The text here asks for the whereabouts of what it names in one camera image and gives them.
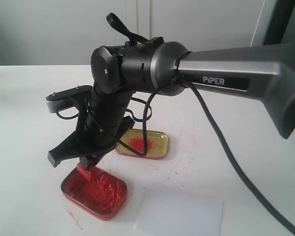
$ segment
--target table surface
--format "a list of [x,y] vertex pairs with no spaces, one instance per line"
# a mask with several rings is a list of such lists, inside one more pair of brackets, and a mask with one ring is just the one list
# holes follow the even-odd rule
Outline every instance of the table surface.
[[[98,164],[128,185],[125,208],[113,220],[101,221],[65,199],[60,184],[78,159],[53,168],[47,153],[74,130],[76,119],[50,114],[45,97],[92,82],[90,66],[0,67],[0,236],[148,236],[133,224],[152,182],[221,199],[222,236],[291,235],[239,179],[188,89],[175,97],[157,95],[152,102],[147,128],[170,136],[164,159],[112,151]],[[281,138],[260,101],[205,91],[202,95],[246,174],[295,224],[295,131],[288,140]],[[135,96],[147,99],[148,94]],[[129,107],[142,115],[142,105],[131,102]]]

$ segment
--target black wire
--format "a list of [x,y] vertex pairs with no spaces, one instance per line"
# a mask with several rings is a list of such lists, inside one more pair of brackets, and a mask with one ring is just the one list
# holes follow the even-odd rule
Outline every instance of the black wire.
[[[136,98],[136,97],[132,97],[131,98],[132,101],[135,101],[135,102],[140,102],[144,105],[146,105],[147,102],[145,102],[144,100],[142,99],[139,99],[139,98]],[[147,116],[147,121],[152,117],[152,107],[149,105],[148,106],[149,110],[151,111],[150,114]],[[126,112],[129,112],[131,115],[132,115],[132,119],[135,121],[135,122],[143,122],[143,119],[139,119],[137,117],[135,117],[134,113],[132,110],[130,109],[127,109]]]
[[244,184],[249,188],[249,190],[255,195],[255,197],[258,199],[258,201],[267,209],[267,211],[275,218],[277,221],[279,221],[288,231],[290,231],[293,235],[295,235],[295,225],[293,225],[290,221],[288,221],[265,197],[264,195],[259,191],[258,188],[251,182],[251,180],[248,178],[248,176],[245,174],[245,172],[241,169],[238,162],[236,161],[230,147],[228,146],[225,137],[218,127],[217,123],[215,122],[213,116],[211,115],[209,109],[207,108],[207,105],[205,101],[203,100],[202,96],[196,89],[196,87],[188,81],[183,81],[185,85],[187,85],[196,95],[197,99],[199,100],[203,111],[211,123],[217,137],[219,138],[222,147],[231,163],[233,168],[235,169],[236,173],[239,175],[240,179],[244,182]]
[[[96,120],[93,116],[91,116],[90,118],[92,119],[92,121],[100,128],[103,130],[103,132],[107,133],[115,142],[119,143],[120,145],[122,145],[124,148],[128,149],[129,151],[133,152],[134,154],[138,155],[138,156],[146,156],[147,152],[148,152],[148,135],[147,135],[147,118],[148,118],[148,109],[150,107],[151,101],[152,99],[155,97],[155,95],[161,91],[163,88],[165,88],[166,86],[170,85],[172,82],[171,81],[167,81],[165,83],[163,83],[162,85],[160,85],[159,87],[157,87],[152,93],[151,95],[148,97],[147,102],[144,106],[144,111],[143,111],[143,122],[142,122],[142,134],[143,134],[143,143],[144,143],[144,151],[143,153],[138,152],[137,150],[134,150],[132,147],[128,146],[127,144],[125,144],[123,141],[121,141],[120,139],[116,138],[112,133],[110,133],[108,130],[106,130],[105,128],[103,128]],[[86,107],[87,110],[90,110],[89,107],[89,102],[86,100]]]
[[71,117],[63,117],[62,115],[60,115],[58,109],[56,109],[56,114],[57,114],[57,116],[58,116],[59,118],[61,118],[61,119],[74,119],[74,118],[76,118],[76,117],[79,116],[79,113],[78,113],[78,114],[75,114],[74,116],[71,116]]

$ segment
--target red powder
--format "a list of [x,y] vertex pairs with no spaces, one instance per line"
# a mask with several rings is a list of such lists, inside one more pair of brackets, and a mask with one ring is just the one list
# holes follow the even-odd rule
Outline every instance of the red powder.
[[[144,142],[143,138],[132,138],[129,140],[129,146],[138,152],[144,151]],[[153,143],[148,139],[147,140],[147,150],[151,150],[153,148]]]
[[118,178],[91,167],[91,181],[74,169],[62,183],[62,191],[97,214],[112,213],[126,195],[126,185]]

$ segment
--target white paper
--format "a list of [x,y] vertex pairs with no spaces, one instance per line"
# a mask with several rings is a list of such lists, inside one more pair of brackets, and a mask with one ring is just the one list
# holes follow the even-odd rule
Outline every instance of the white paper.
[[220,236],[223,203],[160,184],[143,197],[135,229],[156,236]]

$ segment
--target red smudge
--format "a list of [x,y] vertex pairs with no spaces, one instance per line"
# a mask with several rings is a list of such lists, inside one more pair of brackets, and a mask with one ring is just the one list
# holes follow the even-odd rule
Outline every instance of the red smudge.
[[124,182],[96,167],[91,167],[89,171],[91,181],[73,171],[65,181],[64,193],[97,214],[112,213],[126,195]]
[[75,222],[77,223],[77,226],[78,226],[81,230],[83,230],[83,228],[81,227],[79,221],[74,217],[74,214],[73,214],[72,212],[70,212],[69,210],[67,210],[67,211],[68,211],[68,213],[70,214],[70,216],[75,220]]
[[[129,140],[129,146],[138,152],[144,151],[144,142],[143,138],[132,138]],[[153,143],[150,139],[147,140],[147,150],[151,150],[153,148]]]

